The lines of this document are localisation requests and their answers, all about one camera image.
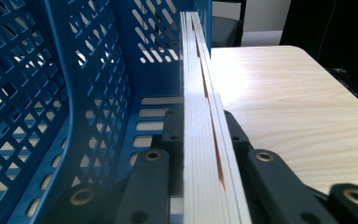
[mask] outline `white wall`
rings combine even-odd
[[[244,31],[281,31],[286,21],[291,0],[248,0]],[[237,19],[238,4],[213,2],[213,15]]]

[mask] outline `chair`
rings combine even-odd
[[[246,0],[214,1],[241,4],[241,12],[237,20],[217,16],[212,17],[212,48],[240,47],[243,34]]]

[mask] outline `perforated basket wall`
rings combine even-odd
[[[0,0],[0,222],[128,175],[182,103],[179,12],[204,4]]]

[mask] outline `light wood tabletop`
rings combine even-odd
[[[223,106],[308,186],[358,185],[358,100],[295,47],[213,49]]]

